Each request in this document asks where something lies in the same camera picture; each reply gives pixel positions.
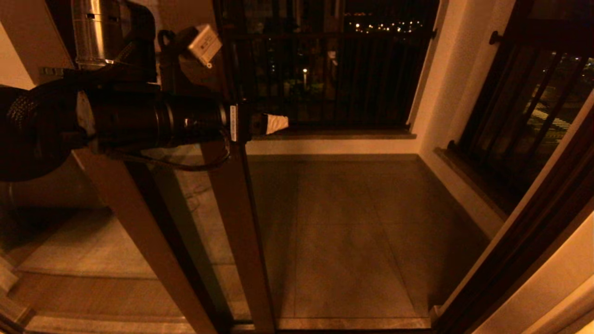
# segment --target gray tile floor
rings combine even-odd
[[[427,317],[488,240],[417,157],[252,157],[279,318]]]

